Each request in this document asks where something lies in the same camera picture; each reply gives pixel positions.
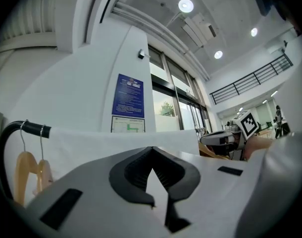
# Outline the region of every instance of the window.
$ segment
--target window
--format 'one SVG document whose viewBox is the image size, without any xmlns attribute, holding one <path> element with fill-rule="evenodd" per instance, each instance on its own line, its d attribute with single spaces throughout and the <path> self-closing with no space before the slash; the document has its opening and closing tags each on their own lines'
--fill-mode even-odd
<svg viewBox="0 0 302 238">
<path fill-rule="evenodd" d="M 171 60 L 167 59 L 167 65 L 169 66 L 170 72 L 172 74 L 172 78 L 174 81 L 174 85 L 181 90 L 190 93 L 194 96 L 194 92 L 190 87 L 190 84 L 187 80 L 187 77 L 182 69 L 180 69 L 176 64 L 174 64 Z"/>
<path fill-rule="evenodd" d="M 180 130 L 179 121 L 175 115 L 173 98 L 154 90 L 152 93 L 156 131 Z"/>
<path fill-rule="evenodd" d="M 195 108 L 195 110 L 196 110 L 197 117 L 200 121 L 200 128 L 204 128 L 204 124 L 203 124 L 202 118 L 201 118 L 201 111 L 198 108 Z"/>
<path fill-rule="evenodd" d="M 184 129 L 195 129 L 191 106 L 179 102 Z"/>
<path fill-rule="evenodd" d="M 150 55 L 150 71 L 151 74 L 162 78 L 165 81 L 167 80 L 166 71 L 162 67 L 162 61 L 160 53 L 154 51 L 153 49 L 149 48 L 149 55 Z"/>
<path fill-rule="evenodd" d="M 195 79 L 156 49 L 149 47 L 149 55 L 156 131 L 206 127 L 206 107 Z"/>
</svg>

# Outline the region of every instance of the blue sign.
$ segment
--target blue sign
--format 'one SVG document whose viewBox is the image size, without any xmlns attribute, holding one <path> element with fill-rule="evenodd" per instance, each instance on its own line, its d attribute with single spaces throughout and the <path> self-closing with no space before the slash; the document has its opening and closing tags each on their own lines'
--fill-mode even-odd
<svg viewBox="0 0 302 238">
<path fill-rule="evenodd" d="M 145 117 L 142 81 L 119 74 L 112 114 L 126 117 Z"/>
</svg>

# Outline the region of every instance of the black plastic part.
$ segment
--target black plastic part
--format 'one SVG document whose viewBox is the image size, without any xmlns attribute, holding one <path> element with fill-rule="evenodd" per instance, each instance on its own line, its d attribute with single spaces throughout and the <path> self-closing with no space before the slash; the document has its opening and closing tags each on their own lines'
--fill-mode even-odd
<svg viewBox="0 0 302 238">
<path fill-rule="evenodd" d="M 222 166 L 217 170 L 228 173 L 228 174 L 232 174 L 232 175 L 235 175 L 235 176 L 241 176 L 241 174 L 243 172 L 243 170 L 235 169 L 235 168 L 229 168 L 229 167 L 225 167 L 225 166 Z"/>
<path fill-rule="evenodd" d="M 212 145 L 212 149 L 216 155 L 229 156 L 229 152 L 238 148 L 237 143 L 223 143 L 223 145 Z"/>
<path fill-rule="evenodd" d="M 168 192 L 165 225 L 171 232 L 187 227 L 191 223 L 179 218 L 174 203 L 188 198 L 201 180 L 192 164 L 157 147 L 147 147 L 113 166 L 109 172 L 110 185 L 126 201 L 153 207 L 154 198 L 146 193 L 152 169 Z"/>
<path fill-rule="evenodd" d="M 271 0 L 255 0 L 255 1 L 261 15 L 265 17 L 270 12 L 272 1 Z"/>
<path fill-rule="evenodd" d="M 154 206 L 154 198 L 146 193 L 147 181 L 151 172 L 148 164 L 147 147 L 143 151 L 117 163 L 109 172 L 109 182 L 114 191 L 131 203 L 149 204 Z"/>
<path fill-rule="evenodd" d="M 22 125 L 23 121 L 14 121 L 10 123 L 1 133 L 0 135 L 0 181 L 2 188 L 4 190 L 4 193 L 6 197 L 13 199 L 11 190 L 8 184 L 7 175 L 6 175 L 6 169 L 4 166 L 4 148 L 6 146 L 6 142 L 11 134 L 13 134 L 15 131 L 20 130 L 20 127 Z M 40 136 L 40 131 L 42 129 L 43 125 L 32 123 L 32 122 L 25 122 L 22 126 L 22 130 L 26 133 L 33 134 L 36 136 Z M 44 126 L 42 137 L 49 138 L 50 136 L 50 129 L 49 126 Z"/>
<path fill-rule="evenodd" d="M 157 147 L 153 147 L 153 152 L 156 153 L 153 169 L 172 202 L 188 198 L 200 183 L 198 169 Z"/>
<path fill-rule="evenodd" d="M 109 6 L 109 3 L 110 3 L 110 0 L 107 1 L 106 6 L 105 6 L 105 8 L 103 9 L 103 12 L 102 12 L 102 15 L 101 15 L 100 24 L 102 23 L 103 18 L 105 17 L 105 13 L 106 13 L 106 10 L 107 10 L 107 8 L 108 8 L 108 6 Z"/>
<path fill-rule="evenodd" d="M 77 189 L 69 188 L 40 220 L 54 230 L 58 230 L 82 194 Z"/>
<path fill-rule="evenodd" d="M 219 139 L 219 144 L 223 145 L 223 144 L 225 144 L 225 143 L 226 143 L 226 139 L 225 139 L 224 137 L 221 137 L 221 138 Z"/>
</svg>

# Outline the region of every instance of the clothes hanger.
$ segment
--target clothes hanger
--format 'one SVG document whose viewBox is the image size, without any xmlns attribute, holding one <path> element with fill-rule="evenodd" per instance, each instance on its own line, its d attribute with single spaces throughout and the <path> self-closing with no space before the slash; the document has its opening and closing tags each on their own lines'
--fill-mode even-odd
<svg viewBox="0 0 302 238">
<path fill-rule="evenodd" d="M 14 175 L 14 200 L 24 205 L 24 195 L 26 191 L 27 181 L 29 173 L 37 174 L 38 164 L 33 154 L 26 151 L 26 144 L 22 136 L 22 127 L 25 122 L 20 126 L 20 135 L 23 142 L 23 152 L 21 152 L 17 158 L 16 170 Z"/>
<path fill-rule="evenodd" d="M 53 183 L 53 177 L 52 177 L 52 172 L 50 168 L 50 164 L 47 160 L 43 158 L 43 147 L 42 147 L 42 133 L 43 129 L 46 125 L 43 125 L 40 131 L 40 144 L 41 144 L 41 155 L 42 159 L 40 160 L 38 164 L 38 170 L 37 170 L 37 177 L 38 177 L 38 182 L 37 182 L 37 193 L 41 192 L 44 190 L 46 187 L 51 185 Z"/>
<path fill-rule="evenodd" d="M 46 187 L 48 187 L 53 182 L 52 173 L 50 169 L 50 164 L 47 160 L 43 158 L 43 147 L 42 147 L 42 133 L 44 126 L 40 131 L 40 144 L 41 144 L 41 154 L 42 159 L 40 160 L 39 164 L 32 153 L 26 151 L 26 145 L 23 140 L 22 136 L 22 127 L 25 120 L 21 127 L 20 127 L 20 135 L 23 142 L 24 151 L 19 154 L 17 158 L 16 170 L 15 170 L 15 185 L 14 185 L 14 200 L 24 206 L 24 196 L 26 191 L 26 186 L 28 182 L 29 173 L 33 173 L 37 175 L 37 189 L 34 192 L 34 195 L 37 195 Z"/>
</svg>

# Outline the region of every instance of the balcony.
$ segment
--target balcony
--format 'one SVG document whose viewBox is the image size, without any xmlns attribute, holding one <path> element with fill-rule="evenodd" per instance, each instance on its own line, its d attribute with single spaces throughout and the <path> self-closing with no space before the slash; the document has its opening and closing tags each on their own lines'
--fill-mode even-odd
<svg viewBox="0 0 302 238">
<path fill-rule="evenodd" d="M 232 97 L 238 96 L 265 81 L 279 75 L 283 71 L 293 66 L 291 60 L 286 54 L 281 55 L 272 62 L 255 70 L 254 72 L 240 78 L 239 80 L 210 93 L 215 105 L 226 101 Z"/>
</svg>

